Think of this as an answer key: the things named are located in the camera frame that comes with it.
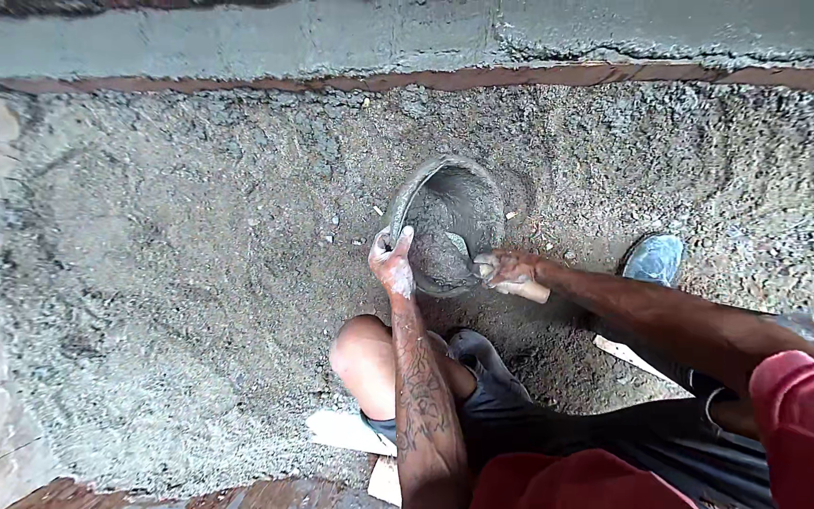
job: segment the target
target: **ground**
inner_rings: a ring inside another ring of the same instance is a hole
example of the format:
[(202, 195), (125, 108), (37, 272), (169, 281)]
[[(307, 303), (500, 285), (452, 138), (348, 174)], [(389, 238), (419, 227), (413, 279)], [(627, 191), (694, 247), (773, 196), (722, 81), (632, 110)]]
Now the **ground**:
[[(814, 306), (814, 92), (684, 83), (462, 92), (9, 96), (0, 288), (12, 375), (55, 455), (100, 489), (185, 496), (257, 478), (361, 486), (363, 455), (309, 443), (356, 410), (326, 354), (359, 313), (374, 206), (440, 153), (502, 183), (509, 246), (613, 271), (684, 238), (682, 287)], [(486, 334), (534, 398), (593, 413), (679, 389), (592, 345), (560, 296), (421, 298)]]

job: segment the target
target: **wooden handle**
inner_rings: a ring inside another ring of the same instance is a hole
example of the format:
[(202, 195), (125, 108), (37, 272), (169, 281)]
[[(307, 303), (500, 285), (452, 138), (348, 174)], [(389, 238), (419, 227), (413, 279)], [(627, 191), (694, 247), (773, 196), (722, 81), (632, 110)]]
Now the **wooden handle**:
[(552, 294), (550, 289), (535, 281), (527, 281), (526, 283), (500, 283), (496, 285), (495, 289), (502, 294), (520, 295), (525, 299), (539, 304), (548, 302), (548, 296)]

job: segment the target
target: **shorts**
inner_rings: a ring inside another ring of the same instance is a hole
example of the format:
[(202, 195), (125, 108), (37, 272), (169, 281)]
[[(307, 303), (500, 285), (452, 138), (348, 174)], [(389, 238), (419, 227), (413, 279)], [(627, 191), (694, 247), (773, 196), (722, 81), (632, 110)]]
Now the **shorts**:
[[(613, 341), (619, 336), (603, 335)], [(642, 352), (637, 341), (625, 340), (620, 342)], [(762, 444), (723, 431), (708, 416), (713, 398), (735, 397), (733, 393), (712, 378), (662, 362), (654, 354), (643, 358), (693, 392), (695, 398), (651, 401), (606, 414), (572, 416), (522, 398), (474, 359), (461, 359), (477, 378), (476, 390), (458, 406), (470, 469), (478, 473), (493, 457), (509, 453), (566, 457), (600, 448), (655, 473), (697, 506), (774, 508)], [(394, 419), (363, 419), (375, 432), (395, 442)]]

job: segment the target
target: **shoe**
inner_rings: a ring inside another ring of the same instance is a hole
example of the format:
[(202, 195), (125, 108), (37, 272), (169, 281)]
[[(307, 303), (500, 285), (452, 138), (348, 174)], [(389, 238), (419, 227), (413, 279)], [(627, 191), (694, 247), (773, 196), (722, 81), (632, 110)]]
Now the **shoe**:
[(673, 287), (683, 257), (684, 243), (679, 238), (664, 234), (646, 236), (627, 251), (620, 275)]
[(504, 384), (511, 392), (526, 401), (532, 401), (526, 387), (520, 383), (495, 351), (492, 343), (485, 336), (472, 329), (461, 329), (451, 336), (448, 346), (448, 356), (467, 366), (478, 376), (478, 366), (482, 366), (493, 378)]

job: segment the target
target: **cement-covered hand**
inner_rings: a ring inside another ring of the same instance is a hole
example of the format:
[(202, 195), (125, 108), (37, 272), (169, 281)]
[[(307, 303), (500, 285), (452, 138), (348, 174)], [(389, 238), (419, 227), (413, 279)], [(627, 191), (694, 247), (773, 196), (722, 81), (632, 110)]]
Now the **cement-covered hand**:
[(391, 227), (375, 235), (369, 250), (369, 268), (391, 296), (400, 295), (410, 299), (413, 295), (413, 271), (407, 260), (407, 252), (413, 242), (413, 226), (404, 226), (397, 245), (392, 246)]
[(494, 249), (473, 259), (473, 263), (490, 265), (493, 271), (481, 274), (489, 288), (500, 290), (509, 287), (506, 283), (527, 283), (536, 281), (536, 264), (540, 258), (532, 253)]

